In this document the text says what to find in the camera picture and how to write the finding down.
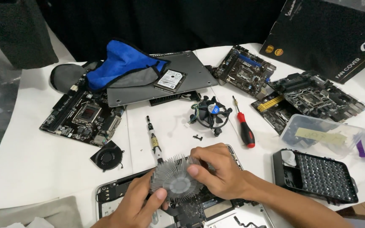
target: fingernail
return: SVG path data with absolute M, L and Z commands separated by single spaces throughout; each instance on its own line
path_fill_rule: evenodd
M 156 196 L 158 199 L 163 200 L 167 196 L 167 191 L 165 189 L 161 188 L 156 191 Z
M 187 169 L 187 172 L 191 175 L 191 176 L 196 176 L 198 174 L 198 168 L 195 166 L 190 166 Z

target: red screwdriver handle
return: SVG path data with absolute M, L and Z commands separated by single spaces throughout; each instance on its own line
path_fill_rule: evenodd
M 250 130 L 250 127 L 246 123 L 245 115 L 241 112 L 237 114 L 237 119 L 240 122 L 241 127 L 241 138 L 248 148 L 253 148 L 256 145 L 254 134 Z

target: hand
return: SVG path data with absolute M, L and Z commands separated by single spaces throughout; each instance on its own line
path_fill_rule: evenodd
M 144 204 L 149 194 L 153 171 L 141 178 L 135 178 L 118 208 L 109 216 L 101 218 L 91 228 L 147 228 L 152 222 L 152 215 L 164 203 L 167 196 L 165 189 L 158 189 Z
M 212 194 L 227 200 L 256 200 L 256 188 L 251 183 L 259 178 L 239 169 L 225 144 L 193 148 L 190 156 L 208 162 L 216 169 L 214 175 L 209 172 L 206 163 L 202 163 L 202 166 L 190 165 L 187 169 L 188 173 L 205 184 Z

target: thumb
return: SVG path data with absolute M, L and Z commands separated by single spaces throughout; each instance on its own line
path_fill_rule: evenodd
M 157 191 L 155 191 L 147 200 L 147 203 L 144 206 L 144 208 L 142 208 L 142 210 L 140 211 L 141 219 L 143 221 L 150 220 L 151 222 L 152 215 L 163 204 L 166 196 L 167 196 L 167 191 L 165 189 L 163 188 L 157 189 Z
M 190 165 L 187 172 L 197 181 L 209 187 L 214 187 L 220 179 L 212 175 L 208 170 L 199 165 Z

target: blue microfiber cloth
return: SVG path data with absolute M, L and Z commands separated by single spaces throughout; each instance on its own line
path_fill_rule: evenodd
M 120 78 L 150 67 L 160 76 L 168 64 L 168 60 L 152 57 L 133 45 L 112 40 L 107 45 L 107 59 L 102 66 L 87 74 L 89 89 L 94 92 L 104 90 Z

